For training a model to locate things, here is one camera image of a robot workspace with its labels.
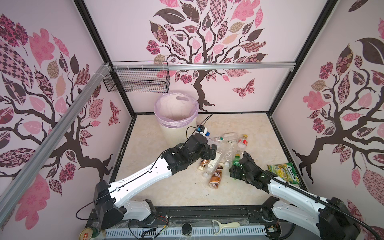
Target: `wire basket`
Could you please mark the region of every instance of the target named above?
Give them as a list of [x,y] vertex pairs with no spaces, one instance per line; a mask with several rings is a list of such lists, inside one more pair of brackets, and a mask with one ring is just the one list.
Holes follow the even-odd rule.
[[108,92],[167,93],[169,69],[166,61],[124,61],[138,65],[116,65],[104,78]]

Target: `bottle label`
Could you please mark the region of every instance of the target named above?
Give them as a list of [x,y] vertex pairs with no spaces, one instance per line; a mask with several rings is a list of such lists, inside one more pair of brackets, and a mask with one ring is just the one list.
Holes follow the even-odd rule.
[[248,145],[248,141],[245,140],[244,138],[240,138],[238,143],[244,143],[246,146]]
[[209,161],[207,167],[213,168],[216,165],[216,163],[217,163],[218,159],[220,158],[220,156],[221,156],[221,152],[216,151],[215,159],[212,159],[211,161]]

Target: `beige floor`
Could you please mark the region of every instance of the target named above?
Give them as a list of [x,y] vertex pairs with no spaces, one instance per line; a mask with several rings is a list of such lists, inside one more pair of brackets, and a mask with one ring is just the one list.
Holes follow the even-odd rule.
[[[206,118],[199,114],[197,122]],[[267,164],[286,163],[287,159],[266,114],[214,114],[205,125],[211,136],[225,132],[248,135],[246,151],[261,168]],[[152,163],[169,148],[154,115],[138,115],[123,157],[117,180],[123,179]],[[199,160],[186,170],[144,189],[131,200],[152,200],[155,206],[252,205],[262,204],[270,195],[229,176],[224,169],[217,190],[208,186],[209,179],[197,170]]]

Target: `black cable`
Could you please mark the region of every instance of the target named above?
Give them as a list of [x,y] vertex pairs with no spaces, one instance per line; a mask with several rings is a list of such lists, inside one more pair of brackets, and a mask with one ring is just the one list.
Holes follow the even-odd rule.
[[333,205],[331,205],[331,204],[329,204],[329,203],[327,203],[327,202],[324,202],[324,201],[322,201],[322,200],[320,200],[320,199],[318,199],[318,198],[312,196],[311,194],[308,194],[307,192],[304,192],[303,190],[301,190],[301,189],[299,189],[299,188],[297,188],[297,187],[294,187],[294,186],[292,186],[292,185],[287,184],[287,182],[283,182],[283,181],[280,181],[279,179],[274,178],[273,176],[271,176],[271,175],[269,175],[268,173],[266,173],[263,169],[261,169],[257,164],[255,164],[255,166],[256,166],[259,170],[261,170],[261,172],[262,172],[263,174],[265,174],[266,176],[270,177],[272,180],[274,180],[274,181],[276,181],[276,182],[278,182],[278,183],[284,185],[285,187],[289,187],[290,189],[293,189],[293,190],[295,190],[295,191],[297,191],[297,192],[303,194],[304,196],[309,197],[310,199],[315,200],[315,201],[317,201],[318,203],[321,203],[321,204],[323,204],[324,206],[329,207],[329,208],[335,210],[336,212],[338,212],[338,213],[340,213],[340,214],[343,214],[344,216],[346,216],[346,217],[352,219],[353,221],[355,221],[356,223],[360,224],[360,225],[363,226],[365,229],[367,229],[368,231],[370,231],[370,232],[374,235],[374,237],[376,238],[376,240],[381,240],[381,237],[377,234],[377,232],[376,232],[373,228],[371,228],[371,226],[369,226],[368,224],[366,224],[365,222],[359,220],[358,218],[355,218],[355,217],[352,216],[351,214],[346,213],[346,212],[340,210],[339,208],[337,208],[337,207],[335,207],[335,206],[333,206]]
[[271,237],[271,236],[268,236],[268,235],[267,235],[267,237],[269,239],[271,239],[271,240],[284,240],[284,239],[287,239],[287,238],[289,238],[292,235],[293,231],[295,230],[295,227],[296,227],[296,224],[293,223],[292,226],[291,226],[291,230],[289,230],[289,232],[286,235],[282,236],[282,237],[274,238],[274,237]]

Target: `trash can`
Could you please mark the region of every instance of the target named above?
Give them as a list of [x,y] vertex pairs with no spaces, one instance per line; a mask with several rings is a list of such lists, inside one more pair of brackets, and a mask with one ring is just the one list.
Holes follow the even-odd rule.
[[187,140],[188,127],[196,127],[199,104],[190,95],[170,92],[163,94],[155,103],[154,112],[161,131],[170,147]]

